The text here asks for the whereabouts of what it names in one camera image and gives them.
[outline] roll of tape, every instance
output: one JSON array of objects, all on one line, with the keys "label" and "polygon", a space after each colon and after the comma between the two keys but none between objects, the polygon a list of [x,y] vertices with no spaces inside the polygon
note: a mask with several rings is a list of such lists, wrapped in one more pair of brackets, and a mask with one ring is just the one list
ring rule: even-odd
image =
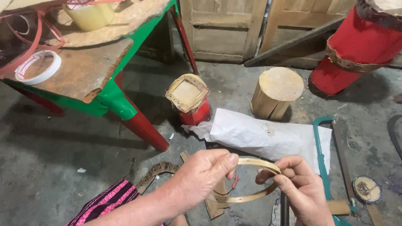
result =
[{"label": "roll of tape", "polygon": [[[44,72],[30,79],[24,78],[25,72],[27,71],[29,66],[31,66],[35,61],[47,57],[53,57],[53,62]],[[56,71],[60,68],[61,64],[62,59],[59,55],[57,55],[57,53],[51,50],[43,50],[33,54],[23,64],[21,64],[17,68],[17,70],[15,70],[15,78],[25,85],[35,85],[45,81],[46,79],[54,75],[54,73],[56,73]]]},{"label": "roll of tape", "polygon": [[64,11],[83,31],[95,31],[108,25],[115,18],[115,12],[110,3],[93,5],[62,5]]}]

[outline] table leg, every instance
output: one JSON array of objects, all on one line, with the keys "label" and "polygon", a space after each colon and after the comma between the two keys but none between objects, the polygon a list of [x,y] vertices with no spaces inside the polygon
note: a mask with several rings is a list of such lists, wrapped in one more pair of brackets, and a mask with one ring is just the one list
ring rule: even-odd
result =
[{"label": "table leg", "polygon": [[[121,85],[122,73],[120,71],[115,77],[115,83],[117,86],[123,91],[123,87]],[[139,138],[146,141],[152,147],[154,147],[157,151],[165,152],[169,148],[169,143],[163,138],[163,136],[155,129],[155,127],[148,121],[148,119],[139,111],[137,106],[133,104],[133,102],[124,94],[127,101],[137,110],[137,114],[129,120],[121,120],[120,122],[127,127],[131,132],[137,135]]]},{"label": "table leg", "polygon": [[181,21],[181,16],[176,13],[176,11],[174,10],[174,7],[175,6],[172,6],[169,9],[169,11],[172,14],[174,23],[176,24],[177,31],[178,31],[181,41],[184,45],[184,50],[186,51],[186,54],[189,57],[191,67],[193,68],[193,72],[194,72],[194,74],[199,75],[197,65],[195,64],[193,52],[191,51],[190,43],[189,43],[189,40],[187,39],[186,31],[184,30],[183,22]]},{"label": "table leg", "polygon": [[31,93],[29,91],[26,91],[24,89],[15,87],[13,85],[8,84],[11,88],[17,90],[19,93],[22,95],[28,97],[29,99],[35,101],[39,105],[42,105],[43,107],[47,108],[50,112],[52,112],[56,117],[64,117],[64,110],[54,104],[53,102],[49,101],[48,99],[45,99],[35,93]]}]

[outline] wooden door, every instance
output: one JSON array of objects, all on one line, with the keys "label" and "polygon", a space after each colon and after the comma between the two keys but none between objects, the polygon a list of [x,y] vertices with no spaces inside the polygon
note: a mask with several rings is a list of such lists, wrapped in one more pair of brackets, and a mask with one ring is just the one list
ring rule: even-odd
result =
[{"label": "wooden door", "polygon": [[[345,16],[355,4],[356,0],[272,0],[258,53]],[[315,68],[326,54],[326,40],[330,35],[323,34],[274,54],[266,65]]]},{"label": "wooden door", "polygon": [[267,0],[180,0],[197,60],[241,62],[254,56]]}]

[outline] hand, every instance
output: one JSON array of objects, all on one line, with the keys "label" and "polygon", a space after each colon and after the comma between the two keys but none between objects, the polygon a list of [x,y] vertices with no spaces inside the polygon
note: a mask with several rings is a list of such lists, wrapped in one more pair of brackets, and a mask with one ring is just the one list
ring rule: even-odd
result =
[{"label": "hand", "polygon": [[260,185],[274,176],[273,180],[288,197],[297,220],[307,226],[334,226],[322,179],[303,157],[285,156],[275,165],[281,169],[282,175],[274,176],[268,170],[259,169],[255,182]]},{"label": "hand", "polygon": [[224,176],[231,179],[238,162],[239,156],[225,149],[200,150],[156,191],[168,196],[174,216],[183,214],[205,200]]}]

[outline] clear packing tape roll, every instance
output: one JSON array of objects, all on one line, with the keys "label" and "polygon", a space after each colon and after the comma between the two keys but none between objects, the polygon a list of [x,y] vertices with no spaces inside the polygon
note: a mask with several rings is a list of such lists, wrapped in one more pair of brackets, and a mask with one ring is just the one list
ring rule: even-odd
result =
[{"label": "clear packing tape roll", "polygon": [[110,3],[65,5],[62,8],[83,31],[95,31],[108,25],[115,17]]}]

